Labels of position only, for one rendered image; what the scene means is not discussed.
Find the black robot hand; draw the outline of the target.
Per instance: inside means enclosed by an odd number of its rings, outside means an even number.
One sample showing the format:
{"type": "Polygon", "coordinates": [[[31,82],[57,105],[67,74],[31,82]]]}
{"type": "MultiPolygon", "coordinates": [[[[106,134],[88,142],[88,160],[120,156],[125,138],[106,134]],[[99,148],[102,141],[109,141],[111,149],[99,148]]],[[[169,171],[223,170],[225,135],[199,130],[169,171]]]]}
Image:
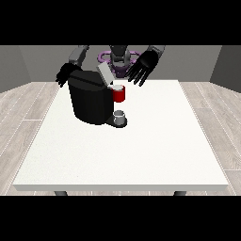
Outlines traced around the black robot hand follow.
{"type": "Polygon", "coordinates": [[[70,75],[74,71],[81,71],[82,68],[74,65],[72,63],[65,63],[61,68],[59,73],[56,75],[56,82],[59,84],[59,86],[62,88],[64,84],[68,81],[70,78],[70,75]]]}
{"type": "Polygon", "coordinates": [[[145,51],[128,70],[125,76],[128,81],[133,81],[135,85],[143,86],[150,73],[158,63],[158,54],[154,51],[145,51]]]}

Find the black coffee machine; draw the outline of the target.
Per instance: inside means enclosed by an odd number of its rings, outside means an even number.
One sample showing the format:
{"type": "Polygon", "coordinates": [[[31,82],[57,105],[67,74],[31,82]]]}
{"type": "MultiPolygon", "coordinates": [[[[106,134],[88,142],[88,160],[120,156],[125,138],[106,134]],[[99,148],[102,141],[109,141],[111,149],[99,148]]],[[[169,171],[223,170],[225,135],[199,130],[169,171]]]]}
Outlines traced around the black coffee machine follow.
{"type": "Polygon", "coordinates": [[[72,108],[76,118],[95,125],[109,124],[116,128],[127,125],[114,116],[113,90],[104,84],[98,72],[75,70],[68,80],[72,108]]]}

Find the pale grey machine lid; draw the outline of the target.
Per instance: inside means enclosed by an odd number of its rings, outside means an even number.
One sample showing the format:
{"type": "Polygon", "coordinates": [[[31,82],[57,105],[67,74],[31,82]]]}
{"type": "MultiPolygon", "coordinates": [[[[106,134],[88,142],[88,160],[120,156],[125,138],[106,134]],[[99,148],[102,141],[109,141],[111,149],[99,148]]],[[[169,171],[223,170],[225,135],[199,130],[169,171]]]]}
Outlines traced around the pale grey machine lid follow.
{"type": "Polygon", "coordinates": [[[99,64],[97,66],[97,71],[99,72],[99,74],[102,76],[104,83],[109,86],[113,80],[114,80],[114,76],[111,72],[111,70],[109,69],[109,66],[107,65],[106,62],[103,62],[101,64],[99,64]]]}

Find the red pod holder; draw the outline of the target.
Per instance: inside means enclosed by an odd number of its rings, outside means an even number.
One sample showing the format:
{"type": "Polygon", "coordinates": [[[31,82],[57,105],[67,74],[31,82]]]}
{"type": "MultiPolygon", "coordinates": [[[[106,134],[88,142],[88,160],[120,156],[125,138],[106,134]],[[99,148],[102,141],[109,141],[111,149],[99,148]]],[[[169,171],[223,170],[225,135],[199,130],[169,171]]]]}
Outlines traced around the red pod holder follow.
{"type": "Polygon", "coordinates": [[[114,90],[112,89],[113,92],[113,101],[116,103],[121,103],[125,100],[125,86],[122,86],[122,90],[114,90]]]}

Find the small grey cup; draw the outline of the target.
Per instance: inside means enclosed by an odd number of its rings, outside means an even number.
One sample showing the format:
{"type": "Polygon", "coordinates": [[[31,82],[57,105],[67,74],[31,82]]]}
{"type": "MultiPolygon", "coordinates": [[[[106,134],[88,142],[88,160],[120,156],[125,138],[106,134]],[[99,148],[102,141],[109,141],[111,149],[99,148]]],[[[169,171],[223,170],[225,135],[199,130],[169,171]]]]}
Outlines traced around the small grey cup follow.
{"type": "Polygon", "coordinates": [[[114,123],[117,125],[122,125],[125,122],[125,114],[122,110],[116,110],[113,113],[114,116],[114,123]]]}

